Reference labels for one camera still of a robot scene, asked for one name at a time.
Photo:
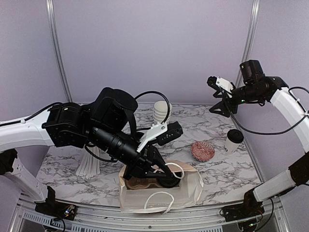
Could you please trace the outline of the brown paper bag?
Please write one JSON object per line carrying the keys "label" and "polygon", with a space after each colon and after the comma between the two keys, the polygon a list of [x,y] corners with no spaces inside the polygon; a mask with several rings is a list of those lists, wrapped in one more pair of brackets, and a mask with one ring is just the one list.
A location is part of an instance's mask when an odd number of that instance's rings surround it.
{"label": "brown paper bag", "polygon": [[[196,205],[198,202],[204,183],[197,169],[193,166],[178,161],[174,162],[183,168],[183,178],[173,188],[148,188],[148,189],[129,189],[123,178],[126,166],[119,172],[120,183],[120,208],[124,213],[147,214],[161,212],[166,214],[171,209],[182,209]],[[180,169],[169,165],[172,172],[181,176]]]}

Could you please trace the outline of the brown cardboard cup carrier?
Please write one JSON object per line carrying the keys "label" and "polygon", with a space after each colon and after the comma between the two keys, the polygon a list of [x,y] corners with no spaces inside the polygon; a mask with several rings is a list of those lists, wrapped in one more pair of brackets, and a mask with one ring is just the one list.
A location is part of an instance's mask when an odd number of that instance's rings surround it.
{"label": "brown cardboard cup carrier", "polygon": [[153,189],[160,188],[155,178],[136,178],[132,177],[130,180],[125,180],[125,184],[129,189],[138,190],[138,189]]}

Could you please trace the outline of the black plastic cup lid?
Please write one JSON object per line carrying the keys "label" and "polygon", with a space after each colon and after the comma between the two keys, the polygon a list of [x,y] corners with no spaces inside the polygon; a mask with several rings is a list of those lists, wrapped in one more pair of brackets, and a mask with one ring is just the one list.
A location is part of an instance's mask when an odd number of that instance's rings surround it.
{"label": "black plastic cup lid", "polygon": [[244,140],[242,132],[237,129],[229,130],[227,133],[227,138],[235,144],[240,144]]}

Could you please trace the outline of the white paper coffee cup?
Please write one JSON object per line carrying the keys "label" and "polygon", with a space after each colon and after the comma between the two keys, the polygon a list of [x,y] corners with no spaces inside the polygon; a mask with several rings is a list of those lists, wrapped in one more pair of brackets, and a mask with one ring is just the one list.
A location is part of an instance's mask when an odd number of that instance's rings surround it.
{"label": "white paper coffee cup", "polygon": [[237,148],[239,147],[240,143],[234,143],[229,138],[226,138],[225,144],[224,144],[224,151],[226,154],[233,154]]}

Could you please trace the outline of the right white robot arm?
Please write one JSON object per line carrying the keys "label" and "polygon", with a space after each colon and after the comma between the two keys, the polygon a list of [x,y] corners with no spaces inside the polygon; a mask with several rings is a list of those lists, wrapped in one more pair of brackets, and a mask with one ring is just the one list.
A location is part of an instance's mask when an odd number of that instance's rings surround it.
{"label": "right white robot arm", "polygon": [[[232,117],[240,129],[254,135],[280,136],[292,131],[304,151],[285,171],[245,194],[239,212],[248,217],[257,210],[258,203],[309,183],[309,110],[293,93],[295,89],[304,90],[303,87],[290,87],[282,78],[265,74],[258,60],[245,61],[239,67],[243,79],[240,87],[220,76],[208,77],[208,86],[215,90],[213,96],[220,99],[210,111]],[[277,118],[266,120],[261,129],[242,125],[236,119],[239,106],[266,103],[276,109]]]}

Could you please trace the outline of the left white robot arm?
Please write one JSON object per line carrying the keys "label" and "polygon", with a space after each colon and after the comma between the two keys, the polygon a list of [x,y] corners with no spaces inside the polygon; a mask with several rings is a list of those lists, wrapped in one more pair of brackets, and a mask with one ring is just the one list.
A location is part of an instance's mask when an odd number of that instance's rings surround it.
{"label": "left white robot arm", "polygon": [[41,184],[17,157],[17,148],[32,145],[97,147],[109,155],[108,162],[126,166],[124,178],[156,179],[166,188],[178,184],[155,144],[167,144],[182,135],[179,123],[162,121],[137,129],[135,97],[110,87],[104,88],[90,104],[55,102],[26,118],[0,125],[0,173],[11,178],[34,202],[51,215],[61,211],[56,193]]}

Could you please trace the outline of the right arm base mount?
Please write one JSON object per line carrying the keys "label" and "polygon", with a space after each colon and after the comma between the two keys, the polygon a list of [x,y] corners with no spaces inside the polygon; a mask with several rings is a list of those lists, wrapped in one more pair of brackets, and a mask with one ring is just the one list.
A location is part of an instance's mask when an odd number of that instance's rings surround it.
{"label": "right arm base mount", "polygon": [[261,215],[264,212],[262,202],[256,200],[253,189],[251,189],[244,194],[243,203],[225,206],[219,213],[226,222],[230,222]]}

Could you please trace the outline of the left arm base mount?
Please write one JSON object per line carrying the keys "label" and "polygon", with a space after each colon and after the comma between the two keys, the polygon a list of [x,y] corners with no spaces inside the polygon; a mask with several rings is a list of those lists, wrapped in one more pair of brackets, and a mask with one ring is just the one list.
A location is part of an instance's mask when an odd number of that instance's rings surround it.
{"label": "left arm base mount", "polygon": [[56,192],[47,186],[47,197],[45,202],[36,203],[35,211],[61,219],[74,220],[77,206],[69,203],[62,203],[56,200]]}

